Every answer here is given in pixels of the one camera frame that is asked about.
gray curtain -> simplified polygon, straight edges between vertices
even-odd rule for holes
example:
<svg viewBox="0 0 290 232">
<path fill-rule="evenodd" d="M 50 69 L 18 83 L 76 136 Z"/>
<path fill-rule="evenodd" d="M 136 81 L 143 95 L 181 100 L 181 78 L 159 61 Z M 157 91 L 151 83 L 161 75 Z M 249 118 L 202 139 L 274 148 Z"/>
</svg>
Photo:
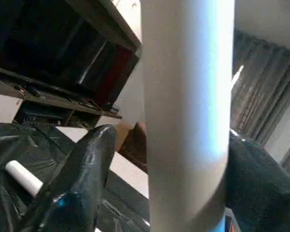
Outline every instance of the gray curtain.
<svg viewBox="0 0 290 232">
<path fill-rule="evenodd" d="M 290 50 L 235 31 L 233 54 L 231 127 L 264 145 L 290 103 Z"/>
</svg>

cardboard tube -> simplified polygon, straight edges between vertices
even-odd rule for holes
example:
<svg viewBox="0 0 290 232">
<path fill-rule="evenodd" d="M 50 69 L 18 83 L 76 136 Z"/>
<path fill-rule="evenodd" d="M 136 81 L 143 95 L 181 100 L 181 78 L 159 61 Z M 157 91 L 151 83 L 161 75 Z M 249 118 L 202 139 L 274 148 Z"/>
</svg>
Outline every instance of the cardboard tube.
<svg viewBox="0 0 290 232">
<path fill-rule="evenodd" d="M 234 0 L 141 9 L 150 230 L 224 231 Z"/>
<path fill-rule="evenodd" d="M 40 191 L 43 182 L 36 178 L 23 165 L 16 160 L 8 162 L 5 170 L 25 189 L 32 197 Z"/>
</svg>

